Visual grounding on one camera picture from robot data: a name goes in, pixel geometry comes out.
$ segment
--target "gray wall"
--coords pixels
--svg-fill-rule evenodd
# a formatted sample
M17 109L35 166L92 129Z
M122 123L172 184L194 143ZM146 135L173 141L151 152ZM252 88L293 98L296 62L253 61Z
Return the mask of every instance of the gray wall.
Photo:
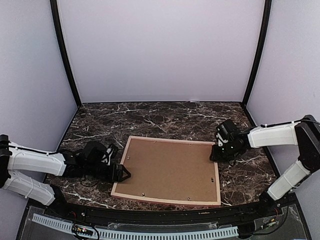
M82 102L242 100L263 0L58 2Z
M248 110L257 124L320 121L320 1L274 0ZM281 173L298 157L294 146L270 148ZM319 239L320 172L296 190L314 239Z
M49 0L1 1L0 134L27 147L54 151L76 108ZM43 179L43 174L32 176ZM0 189L1 239L16 238L26 203Z

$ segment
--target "dark marble surface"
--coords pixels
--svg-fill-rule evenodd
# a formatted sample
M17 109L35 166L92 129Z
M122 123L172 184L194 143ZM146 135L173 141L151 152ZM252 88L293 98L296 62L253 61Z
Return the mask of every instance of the dark marble surface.
M219 102L135 102L84 104L75 116L61 145L72 151L83 148L87 141L105 145L115 143L120 162L128 137L142 136L178 140L215 140L216 126L232 119L246 128L250 123L238 103ZM259 194L276 177L262 149L251 149L235 166L219 163L221 202L223 206L258 201ZM98 182L94 187L80 184L79 178L49 175L45 182L61 187L70 203L123 210L170 211L203 209L199 206L162 205L111 197L113 184ZM87 177L82 182L92 185Z

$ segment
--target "brown board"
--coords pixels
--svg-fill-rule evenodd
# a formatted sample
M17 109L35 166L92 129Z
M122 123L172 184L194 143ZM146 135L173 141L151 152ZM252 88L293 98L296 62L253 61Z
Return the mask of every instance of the brown board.
M161 204L220 206L213 142L130 136L121 164L131 178L114 183L111 195Z

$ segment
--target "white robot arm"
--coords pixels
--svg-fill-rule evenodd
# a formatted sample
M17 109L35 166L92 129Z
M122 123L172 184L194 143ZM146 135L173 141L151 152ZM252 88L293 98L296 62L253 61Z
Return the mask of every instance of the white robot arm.
M61 190L54 185L38 182L19 170L48 173L66 178L94 176L109 182L122 182L131 174L122 164L111 163L118 148L91 141L76 152L44 152L25 148L0 135L0 188L11 190L50 206L65 202Z
M214 162L232 162L248 149L265 146L296 145L300 156L283 175L259 197L260 213L271 207L292 188L296 188L312 173L320 169L320 126L312 115L273 125L239 129L228 119L217 127L217 143L210 159Z

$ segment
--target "wire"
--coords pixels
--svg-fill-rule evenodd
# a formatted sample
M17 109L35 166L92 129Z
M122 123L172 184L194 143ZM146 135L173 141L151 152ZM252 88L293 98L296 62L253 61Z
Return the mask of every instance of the wire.
M54 151L54 152L47 152L47 151L39 151L39 150L35 150L35 149L31 149L31 148L26 148L26 147L21 147L21 146L12 146L12 145L6 145L6 144L1 144L0 146L1 148L12 148L12 149L20 149L20 150L25 150L25 151L29 151L29 152L34 152L37 154L45 154L45 155L53 155L53 154L58 154L59 151Z
M100 182L100 180L97 180L96 183L94 183L94 184L92 184L92 185L85 185L85 184L83 184L83 182L86 180L86 177L87 177L87 176L84 175L84 179L80 181L80 184L81 184L82 186L86 187L86 188L93 188L93 187L95 187L95 186Z
M78 225L76 225L75 223L73 223L73 226L74 227L76 227L76 228L79 228L79 226ZM76 237L75 236L73 236L75 239L78 239L78 240L84 240L84 239L90 239L89 237L83 237L83 236L80 236L76 231L74 231L73 232L75 235L76 235Z
M274 210L276 212L276 217L275 218L277 218L279 216L279 212L278 212L278 210L276 208L274 208Z
M300 121L301 121L301 122L309 122L309 123L314 123L314 124L320 125L320 122L318 122L318 121L313 121L313 120L309 120L309 119L301 119Z
M270 231L270 232L254 233L254 234L252 234L252 235L254 235L254 236L259 236L259 235L269 235L269 234L273 234L275 231L277 231L279 228L281 228L281 227L284 225L284 223L286 222L287 217L288 217L288 212L289 212L289 203L288 203L287 206L286 206L285 217L284 217L283 221L279 224L279 226L278 226L276 229L274 229L274 230L272 230L272 231Z
M320 126L320 122L318 121L314 121L314 120L309 120L309 119L300 119L300 120L295 120L295 121L287 121L287 122L281 122L281 123L275 123L275 124L270 124L270 125L263 125L261 124L260 126L262 128L271 128L271 127L275 127L275 126L279 126L279 125L284 125L284 124L292 124L292 122L294 123L298 123L298 122L305 122L305 123L314 123L314 124L318 124Z
M58 215L60 218L62 218L62 219L65 218L65 216L60 215L59 213L57 213L57 212L54 211L53 209L51 209L51 208L49 208L49 207L47 207L47 209L49 209L50 211L52 211L54 214ZM74 216L75 216L75 217L77 216L74 211L69 212L69 214L70 214L70 213L74 213ZM85 225L86 227L92 228L92 229L96 232L96 239L97 239L97 240L100 240L100 234L99 234L99 232L98 232L98 230L96 229L95 226L92 226L90 223L86 223L86 222L83 222L83 221L80 221L80 220L77 220L77 219L72 220L72 222L73 222L73 221L74 221L74 222L78 222L78 223L80 223L80 224L82 224L82 225Z
M74 219L77 220L77 214L76 214L74 211L69 212L69 214L73 214L73 215L74 215ZM75 223L73 223L72 226L78 228L78 226L77 226ZM79 236L79 234L77 233L77 231L75 231L75 232L73 232L73 233L76 235L76 237L73 236L75 239L78 239L78 240L83 240L83 239L84 239L82 236Z

